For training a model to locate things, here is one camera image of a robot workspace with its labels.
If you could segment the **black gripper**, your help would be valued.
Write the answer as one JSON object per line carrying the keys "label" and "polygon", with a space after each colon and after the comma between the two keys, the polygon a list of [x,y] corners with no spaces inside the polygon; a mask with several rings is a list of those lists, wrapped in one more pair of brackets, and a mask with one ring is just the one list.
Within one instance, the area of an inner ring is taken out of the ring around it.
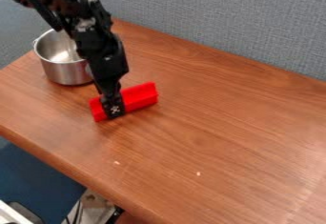
{"label": "black gripper", "polygon": [[100,102],[110,119],[125,115],[121,79],[129,73],[124,42],[112,31],[75,29],[78,54],[89,61]]}

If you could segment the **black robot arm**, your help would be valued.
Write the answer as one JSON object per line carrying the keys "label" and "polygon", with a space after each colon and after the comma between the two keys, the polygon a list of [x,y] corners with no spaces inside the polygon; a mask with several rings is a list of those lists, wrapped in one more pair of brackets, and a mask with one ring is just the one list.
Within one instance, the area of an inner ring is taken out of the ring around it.
{"label": "black robot arm", "polygon": [[55,31],[65,31],[89,61],[100,92],[91,110],[97,118],[125,115],[124,76],[129,73],[124,41],[113,32],[112,13],[101,0],[14,0],[34,9]]}

